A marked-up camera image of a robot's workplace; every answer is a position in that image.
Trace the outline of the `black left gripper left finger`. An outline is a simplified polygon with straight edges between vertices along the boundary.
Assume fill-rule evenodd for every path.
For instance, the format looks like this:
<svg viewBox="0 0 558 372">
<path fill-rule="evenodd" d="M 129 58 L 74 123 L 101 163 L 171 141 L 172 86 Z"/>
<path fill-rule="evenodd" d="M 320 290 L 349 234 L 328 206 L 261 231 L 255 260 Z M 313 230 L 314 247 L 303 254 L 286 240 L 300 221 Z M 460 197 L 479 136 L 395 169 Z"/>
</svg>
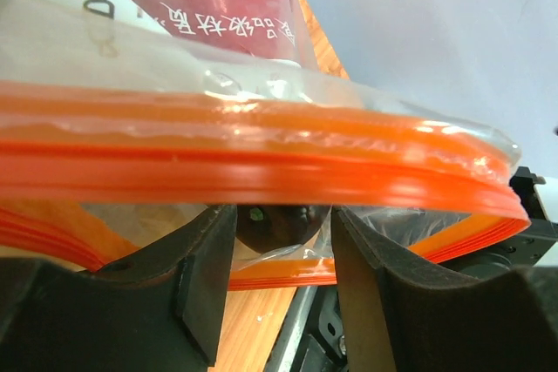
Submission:
<svg viewBox="0 0 558 372">
<path fill-rule="evenodd" d="M 96 273 L 1 262 L 4 371 L 205 371 L 228 292 L 237 211 L 211 206 Z"/>
</svg>

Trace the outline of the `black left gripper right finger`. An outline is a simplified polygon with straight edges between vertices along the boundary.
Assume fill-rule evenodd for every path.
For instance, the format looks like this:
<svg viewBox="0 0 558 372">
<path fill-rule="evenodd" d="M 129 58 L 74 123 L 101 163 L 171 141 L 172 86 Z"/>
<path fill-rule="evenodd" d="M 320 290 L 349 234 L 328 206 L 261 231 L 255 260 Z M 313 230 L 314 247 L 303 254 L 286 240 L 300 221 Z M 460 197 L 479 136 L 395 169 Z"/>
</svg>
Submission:
<svg viewBox="0 0 558 372">
<path fill-rule="evenodd" d="M 554 371 L 557 271 L 460 274 L 336 207 L 331 242 L 351 371 Z"/>
</svg>

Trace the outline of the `dark fake avocado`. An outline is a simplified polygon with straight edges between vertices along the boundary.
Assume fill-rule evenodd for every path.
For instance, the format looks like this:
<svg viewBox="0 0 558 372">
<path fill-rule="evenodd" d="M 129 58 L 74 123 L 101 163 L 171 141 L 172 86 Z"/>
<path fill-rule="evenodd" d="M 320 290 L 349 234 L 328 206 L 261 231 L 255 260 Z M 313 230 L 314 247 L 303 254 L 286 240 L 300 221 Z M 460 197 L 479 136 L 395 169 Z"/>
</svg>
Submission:
<svg viewBox="0 0 558 372">
<path fill-rule="evenodd" d="M 306 244 L 322 227 L 330 206 L 238 205 L 236 210 L 236 238 L 265 254 Z"/>
</svg>

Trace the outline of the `clear zip top bag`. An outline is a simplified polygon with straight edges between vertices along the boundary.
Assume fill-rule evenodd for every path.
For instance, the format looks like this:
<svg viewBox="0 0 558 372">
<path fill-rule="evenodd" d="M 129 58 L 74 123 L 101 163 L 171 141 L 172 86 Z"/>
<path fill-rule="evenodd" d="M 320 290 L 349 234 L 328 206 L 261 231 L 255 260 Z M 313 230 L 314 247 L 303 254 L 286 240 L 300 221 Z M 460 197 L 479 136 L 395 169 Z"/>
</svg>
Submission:
<svg viewBox="0 0 558 372">
<path fill-rule="evenodd" d="M 133 0 L 1 0 L 1 255 L 98 271 L 216 204 L 330 206 L 304 245 L 235 236 L 233 290 L 331 285 L 331 212 L 432 262 L 530 222 L 517 145 L 298 61 L 176 37 Z"/>
</svg>

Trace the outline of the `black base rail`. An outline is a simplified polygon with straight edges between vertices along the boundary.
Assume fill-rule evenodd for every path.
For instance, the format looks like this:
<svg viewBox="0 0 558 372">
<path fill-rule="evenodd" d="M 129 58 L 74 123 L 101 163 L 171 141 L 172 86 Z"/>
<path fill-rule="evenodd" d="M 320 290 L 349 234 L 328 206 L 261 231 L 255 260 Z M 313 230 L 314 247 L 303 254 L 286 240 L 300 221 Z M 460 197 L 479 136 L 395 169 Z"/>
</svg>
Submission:
<svg viewBox="0 0 558 372">
<path fill-rule="evenodd" d="M 266 371 L 349 369 L 337 287 L 300 287 L 290 303 Z"/>
</svg>

